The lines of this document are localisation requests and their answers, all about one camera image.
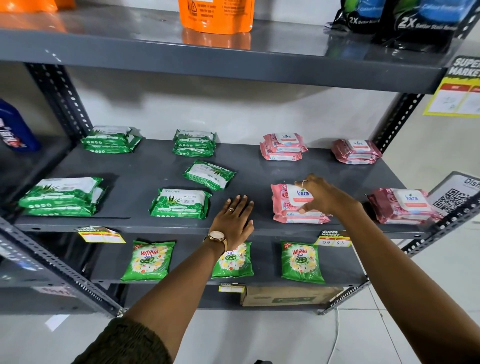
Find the person's right arm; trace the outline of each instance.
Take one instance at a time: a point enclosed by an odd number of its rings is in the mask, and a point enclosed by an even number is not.
[[[303,187],[314,200],[300,213],[315,209],[340,220],[378,296],[422,363],[480,363],[480,327],[383,234],[360,202],[312,174]]]

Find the wristwatch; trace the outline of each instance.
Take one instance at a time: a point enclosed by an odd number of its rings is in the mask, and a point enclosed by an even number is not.
[[[228,247],[227,239],[225,238],[224,233],[222,233],[220,231],[211,231],[211,232],[208,233],[207,236],[205,236],[205,239],[206,238],[210,239],[213,242],[223,243],[223,245],[225,246],[225,251],[224,252],[226,252],[228,250],[227,249],[227,247]]]

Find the cardboard box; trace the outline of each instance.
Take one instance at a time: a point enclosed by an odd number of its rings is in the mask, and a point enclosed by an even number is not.
[[[242,306],[285,306],[327,303],[343,287],[256,287],[247,286],[240,295]]]

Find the dark green sleeve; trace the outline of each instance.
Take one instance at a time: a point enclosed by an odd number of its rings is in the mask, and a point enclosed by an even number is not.
[[[138,322],[114,318],[73,364],[172,364],[156,333]]]

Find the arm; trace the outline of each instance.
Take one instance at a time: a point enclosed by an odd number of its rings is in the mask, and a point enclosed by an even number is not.
[[[245,226],[252,209],[253,201],[247,205],[247,196],[242,200],[237,196],[233,202],[228,199],[215,217],[210,231],[224,233],[228,250],[235,249],[253,232],[252,220]],[[205,239],[191,256],[172,270],[125,314],[125,317],[155,332],[173,360],[177,356],[183,334],[197,309],[205,285],[212,276],[213,267],[224,251],[223,243]]]
[[[339,218],[380,299],[422,363],[480,358],[480,327],[383,234],[360,202],[312,174],[304,187],[314,200],[299,212],[316,209]]]

